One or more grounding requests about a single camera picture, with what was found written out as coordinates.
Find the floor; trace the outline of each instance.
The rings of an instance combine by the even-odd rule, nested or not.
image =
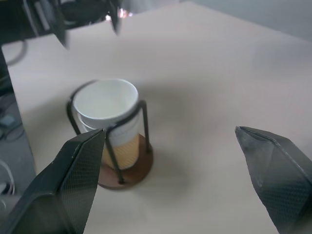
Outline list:
[[[2,116],[10,116],[15,121],[9,128],[0,127],[4,132],[4,137],[0,139],[0,160],[8,165],[15,181],[16,194],[21,195],[36,176],[33,157],[14,94],[2,97],[0,108],[4,110]],[[0,182],[3,181],[10,182],[10,177],[0,165]]]

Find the cup rim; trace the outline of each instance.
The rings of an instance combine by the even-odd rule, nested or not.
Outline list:
[[[78,115],[78,119],[79,119],[80,123],[81,123],[82,125],[84,125],[85,127],[90,128],[90,129],[92,129],[92,130],[96,130],[96,128],[90,127],[88,124],[86,124],[85,122],[83,122],[83,120],[81,119],[81,116],[80,116],[80,115]],[[140,119],[138,118],[138,119],[136,120],[136,122],[131,126],[131,128],[133,128],[133,126],[135,126],[136,123],[139,122],[139,121],[140,121]]]
[[[114,80],[114,81],[122,81],[122,82],[125,82],[127,84],[129,84],[130,86],[132,86],[132,88],[134,88],[134,90],[136,91],[136,96],[135,96],[135,101],[134,101],[134,105],[127,108],[127,110],[123,111],[122,113],[120,113],[118,116],[124,116],[126,115],[129,111],[131,111],[131,109],[133,109],[133,107],[138,103],[138,91],[137,91],[137,88],[132,84],[130,83],[129,81],[125,80],[125,79],[120,79],[120,78],[110,78],[110,79],[104,79],[104,80],[98,80],[94,83],[91,83],[89,85],[87,85],[86,87],[82,88],[75,96],[74,98],[74,101],[73,101],[73,106],[75,108],[75,110],[82,116],[84,116],[85,118],[88,118],[88,119],[92,119],[92,120],[110,120],[110,119],[114,119],[116,118],[116,116],[108,116],[108,117],[90,117],[90,116],[87,116],[85,114],[83,114],[80,110],[78,110],[77,108],[77,104],[76,104],[76,98],[77,96],[79,95],[79,93],[84,90],[85,88],[87,88],[88,86],[90,85],[93,85],[93,84],[96,84],[98,82],[106,82],[106,81],[111,81],[111,80]]]

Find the light wooden table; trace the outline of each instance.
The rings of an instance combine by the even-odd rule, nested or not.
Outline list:
[[[312,44],[192,3],[28,41],[9,68],[37,172],[74,137],[65,103],[91,79],[124,78],[147,100],[155,164],[139,186],[98,188],[86,234],[276,234],[234,128],[312,152]],[[20,43],[3,48],[10,60]]]

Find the wall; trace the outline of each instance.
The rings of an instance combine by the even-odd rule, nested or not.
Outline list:
[[[312,41],[312,0],[193,0],[193,2]]]
[[[124,0],[123,7],[134,14],[138,14],[179,2],[180,0]]]

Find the white cable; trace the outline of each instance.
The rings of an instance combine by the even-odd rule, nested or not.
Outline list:
[[[12,191],[12,194],[15,193],[15,184],[14,184],[14,178],[13,178],[13,175],[12,175],[12,172],[8,166],[8,164],[6,164],[4,161],[2,161],[0,159],[0,164],[6,169],[6,171],[8,172],[9,174],[9,177],[10,177],[10,180],[11,180],[11,185],[13,186],[13,191]]]

